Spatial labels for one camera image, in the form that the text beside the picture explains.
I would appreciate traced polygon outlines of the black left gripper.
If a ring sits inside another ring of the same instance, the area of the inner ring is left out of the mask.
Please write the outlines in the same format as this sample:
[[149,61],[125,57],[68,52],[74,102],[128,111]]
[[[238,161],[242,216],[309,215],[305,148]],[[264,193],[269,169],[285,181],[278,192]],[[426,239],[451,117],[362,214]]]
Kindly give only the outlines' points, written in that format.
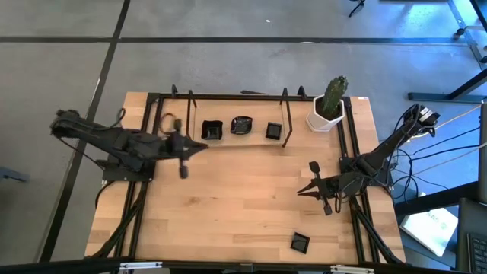
[[[179,173],[181,179],[186,179],[189,175],[188,167],[184,164],[186,160],[186,153],[185,153],[185,141],[186,138],[180,134],[180,130],[182,127],[181,119],[175,119],[173,121],[173,131],[170,133],[170,145],[171,145],[171,155],[174,158],[177,158],[179,161]],[[204,151],[208,148],[208,145],[205,143],[197,142],[192,139],[188,139],[189,143],[189,157]]]

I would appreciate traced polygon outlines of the black wavy square mini plate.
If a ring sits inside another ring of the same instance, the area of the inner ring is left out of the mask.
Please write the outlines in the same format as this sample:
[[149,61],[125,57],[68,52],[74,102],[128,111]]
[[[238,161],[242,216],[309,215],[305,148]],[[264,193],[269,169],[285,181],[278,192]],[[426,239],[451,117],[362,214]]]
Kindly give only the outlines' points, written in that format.
[[202,122],[201,138],[204,140],[221,140],[223,122],[220,120],[204,120]]

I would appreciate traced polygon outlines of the black leaf-shaped mini plate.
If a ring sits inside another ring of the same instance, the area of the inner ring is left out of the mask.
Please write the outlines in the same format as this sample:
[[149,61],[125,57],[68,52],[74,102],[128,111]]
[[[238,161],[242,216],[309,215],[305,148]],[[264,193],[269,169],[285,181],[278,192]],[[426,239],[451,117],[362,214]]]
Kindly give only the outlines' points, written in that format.
[[253,118],[249,116],[236,116],[231,120],[231,133],[245,135],[252,130]]

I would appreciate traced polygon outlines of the black square tray stack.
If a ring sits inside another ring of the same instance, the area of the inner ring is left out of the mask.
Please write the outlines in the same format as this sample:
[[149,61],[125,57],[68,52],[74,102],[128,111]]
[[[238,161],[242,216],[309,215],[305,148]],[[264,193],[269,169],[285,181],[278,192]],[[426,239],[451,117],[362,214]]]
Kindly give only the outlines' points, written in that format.
[[266,138],[279,140],[282,133],[282,124],[268,122],[266,128]]

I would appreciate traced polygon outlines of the black small square mini plate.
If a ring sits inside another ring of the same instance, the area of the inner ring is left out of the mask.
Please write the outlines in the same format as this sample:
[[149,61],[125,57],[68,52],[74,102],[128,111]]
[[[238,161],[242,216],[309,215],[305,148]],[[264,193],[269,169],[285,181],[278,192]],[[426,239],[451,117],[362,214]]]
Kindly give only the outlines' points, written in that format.
[[297,252],[306,254],[310,243],[310,238],[306,235],[295,232],[291,239],[290,248]]

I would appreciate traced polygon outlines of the white faceted plant pot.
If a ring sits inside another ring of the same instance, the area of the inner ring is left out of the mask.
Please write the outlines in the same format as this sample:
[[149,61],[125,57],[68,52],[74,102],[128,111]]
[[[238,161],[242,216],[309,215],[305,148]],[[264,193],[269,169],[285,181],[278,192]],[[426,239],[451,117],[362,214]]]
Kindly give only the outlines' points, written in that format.
[[332,120],[327,120],[323,118],[318,112],[318,101],[323,98],[323,95],[315,97],[313,99],[313,109],[308,113],[306,117],[306,123],[311,131],[313,132],[329,132],[333,127],[335,127],[339,122],[345,117],[345,106],[344,101],[339,101],[339,115]]

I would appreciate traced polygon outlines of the green cactus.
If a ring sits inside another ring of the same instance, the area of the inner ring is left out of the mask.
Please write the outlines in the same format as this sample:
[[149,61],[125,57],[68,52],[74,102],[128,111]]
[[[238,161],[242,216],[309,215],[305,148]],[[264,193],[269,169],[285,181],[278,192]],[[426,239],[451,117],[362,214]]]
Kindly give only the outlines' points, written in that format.
[[335,77],[328,84],[322,99],[322,116],[327,120],[335,119],[339,115],[339,103],[347,91],[348,80],[345,76]]

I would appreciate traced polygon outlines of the black rig bar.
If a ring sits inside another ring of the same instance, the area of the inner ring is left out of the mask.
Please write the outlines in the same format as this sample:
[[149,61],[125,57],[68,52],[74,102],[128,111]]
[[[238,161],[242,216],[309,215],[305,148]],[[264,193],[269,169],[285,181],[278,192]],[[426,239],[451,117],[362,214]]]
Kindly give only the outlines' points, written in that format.
[[[0,266],[0,274],[101,274],[119,271],[120,263],[162,262],[160,269],[174,270],[177,274],[272,274],[294,272],[318,272],[332,274],[330,267],[341,264],[290,264],[290,263],[204,263],[185,261],[134,260],[131,257],[96,258],[42,263],[27,263]],[[428,269],[406,263],[359,263],[356,266],[374,269],[375,274],[472,274],[455,270]]]

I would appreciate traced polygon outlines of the black desk foot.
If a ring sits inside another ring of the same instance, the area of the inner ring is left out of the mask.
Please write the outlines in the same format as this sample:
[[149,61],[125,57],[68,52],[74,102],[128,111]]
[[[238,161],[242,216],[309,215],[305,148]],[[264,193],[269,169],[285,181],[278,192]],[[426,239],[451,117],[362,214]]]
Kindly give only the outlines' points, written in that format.
[[487,95],[470,95],[469,93],[485,83],[487,83],[487,68],[449,94],[410,92],[407,94],[407,98],[411,101],[481,104],[487,100]]

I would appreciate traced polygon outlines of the dark laptop keyboard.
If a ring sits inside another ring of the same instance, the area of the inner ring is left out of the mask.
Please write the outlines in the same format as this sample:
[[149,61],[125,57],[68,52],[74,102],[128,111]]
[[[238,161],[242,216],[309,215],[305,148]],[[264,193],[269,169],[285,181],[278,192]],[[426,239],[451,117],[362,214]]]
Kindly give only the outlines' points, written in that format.
[[487,205],[467,198],[459,204],[456,270],[487,274]]

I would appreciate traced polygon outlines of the dark desk monitor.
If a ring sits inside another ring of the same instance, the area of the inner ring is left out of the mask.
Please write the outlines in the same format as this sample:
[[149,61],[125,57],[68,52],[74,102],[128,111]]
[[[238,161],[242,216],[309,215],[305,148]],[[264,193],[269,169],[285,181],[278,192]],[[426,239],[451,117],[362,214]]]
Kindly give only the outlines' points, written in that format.
[[482,114],[479,149],[479,201],[487,204],[487,114]]

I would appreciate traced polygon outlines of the grey-blue desk foot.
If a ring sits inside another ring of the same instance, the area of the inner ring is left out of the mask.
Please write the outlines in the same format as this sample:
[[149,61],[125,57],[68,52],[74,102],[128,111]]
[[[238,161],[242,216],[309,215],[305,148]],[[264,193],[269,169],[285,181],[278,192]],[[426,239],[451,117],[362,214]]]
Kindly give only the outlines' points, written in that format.
[[4,179],[27,182],[30,179],[30,176],[28,174],[23,174],[6,167],[0,167],[0,182]]

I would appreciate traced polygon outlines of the black tripod foot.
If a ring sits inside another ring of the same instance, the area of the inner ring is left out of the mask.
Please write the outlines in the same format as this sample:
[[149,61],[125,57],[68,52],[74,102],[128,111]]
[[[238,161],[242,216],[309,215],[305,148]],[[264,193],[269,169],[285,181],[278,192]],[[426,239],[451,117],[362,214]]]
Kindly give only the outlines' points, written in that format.
[[359,11],[363,9],[366,0],[350,0],[350,1],[357,3],[357,5],[349,13],[349,17],[351,18],[353,15],[357,14]]

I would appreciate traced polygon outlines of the wooden shelf with black frame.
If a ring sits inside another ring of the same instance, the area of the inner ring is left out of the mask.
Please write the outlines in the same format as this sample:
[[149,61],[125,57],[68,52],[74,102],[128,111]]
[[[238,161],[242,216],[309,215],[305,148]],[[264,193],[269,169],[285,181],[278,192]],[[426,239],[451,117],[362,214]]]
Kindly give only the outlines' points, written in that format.
[[[205,143],[210,148],[282,146],[292,134],[288,92],[280,95],[226,95],[226,94],[191,94],[186,119],[186,134],[194,141]],[[252,130],[245,135],[231,133],[231,120],[236,116],[253,118]],[[201,138],[204,120],[223,122],[221,140]],[[279,140],[267,139],[268,122],[282,124]]]

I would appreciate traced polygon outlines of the silver rig bracket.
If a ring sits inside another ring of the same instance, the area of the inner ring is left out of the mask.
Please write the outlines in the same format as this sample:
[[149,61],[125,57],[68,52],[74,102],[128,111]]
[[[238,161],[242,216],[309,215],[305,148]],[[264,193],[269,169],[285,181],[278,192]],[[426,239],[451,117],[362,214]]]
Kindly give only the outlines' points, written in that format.
[[119,271],[133,271],[137,269],[160,269],[162,267],[162,262],[130,262],[120,263]]
[[332,274],[375,274],[374,269],[344,265],[331,266],[330,272]]

